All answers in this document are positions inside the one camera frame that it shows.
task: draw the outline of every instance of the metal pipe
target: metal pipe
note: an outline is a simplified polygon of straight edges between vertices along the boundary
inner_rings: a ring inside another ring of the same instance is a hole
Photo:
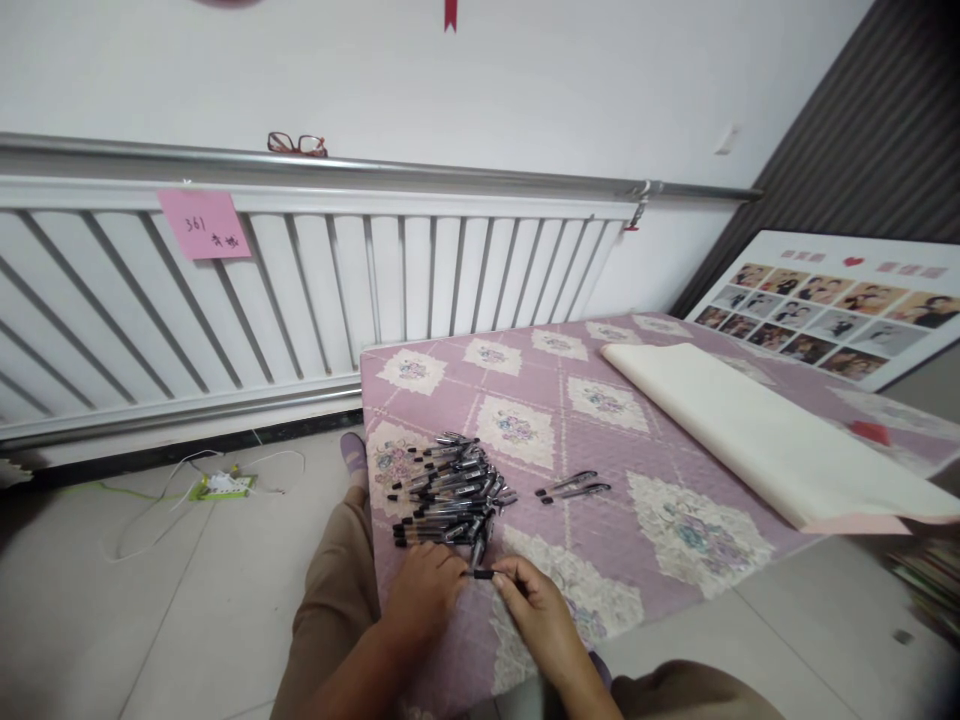
[[[296,185],[632,202],[644,180],[315,158],[178,145],[0,133],[0,174],[239,185]],[[651,181],[651,195],[753,202],[757,188]]]
[[[330,390],[301,390],[287,395],[227,402],[212,407],[168,412],[153,417],[137,418],[135,420],[112,420],[84,427],[50,430],[33,435],[23,435],[8,440],[0,440],[0,453],[8,455],[13,452],[32,450],[49,445],[80,442],[81,440],[95,440],[102,437],[140,432],[142,430],[156,430],[158,428],[171,427],[183,423],[200,422],[204,420],[224,420],[247,413],[263,412],[265,410],[283,410],[297,407],[298,405],[307,405],[320,400],[353,397],[359,394],[360,383],[355,382],[342,388],[332,388]]]

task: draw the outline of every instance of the bed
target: bed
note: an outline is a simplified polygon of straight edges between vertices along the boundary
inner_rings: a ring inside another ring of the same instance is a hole
[[[490,558],[519,553],[550,575],[595,645],[719,595],[816,541],[789,526],[601,356],[607,343],[693,343],[846,429],[923,477],[960,453],[960,426],[857,390],[804,363],[660,314],[505,330],[361,356],[381,604],[403,560],[392,525],[409,515],[390,486],[422,472],[406,448],[444,430],[478,436],[520,501],[497,518]],[[612,489],[555,505],[534,491],[584,470]],[[404,699],[443,718],[536,673],[492,584],[475,581],[438,652]]]

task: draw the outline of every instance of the white radiator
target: white radiator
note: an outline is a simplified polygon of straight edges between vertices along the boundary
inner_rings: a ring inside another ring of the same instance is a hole
[[[204,185],[253,257],[191,261],[158,187],[0,178],[0,441],[356,387],[372,345],[578,319],[634,210]]]

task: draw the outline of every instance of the tile floor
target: tile floor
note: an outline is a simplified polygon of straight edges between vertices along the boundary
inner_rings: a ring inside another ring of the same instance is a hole
[[[30,720],[267,720],[303,574],[347,475],[339,432],[199,459],[256,467],[261,492],[154,503],[196,477],[182,467],[0,503],[0,716]],[[285,494],[270,494],[283,488]],[[111,559],[150,545],[124,561]],[[907,630],[902,645],[893,633]],[[787,718],[933,717],[954,651],[910,613],[898,581],[833,538],[713,602],[599,648],[617,674],[677,657],[742,678]],[[472,720],[539,717],[528,682]]]

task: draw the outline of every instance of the photo collage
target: photo collage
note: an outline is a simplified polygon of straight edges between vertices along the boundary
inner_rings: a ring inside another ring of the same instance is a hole
[[[747,263],[694,322],[859,382],[960,315],[960,298]]]

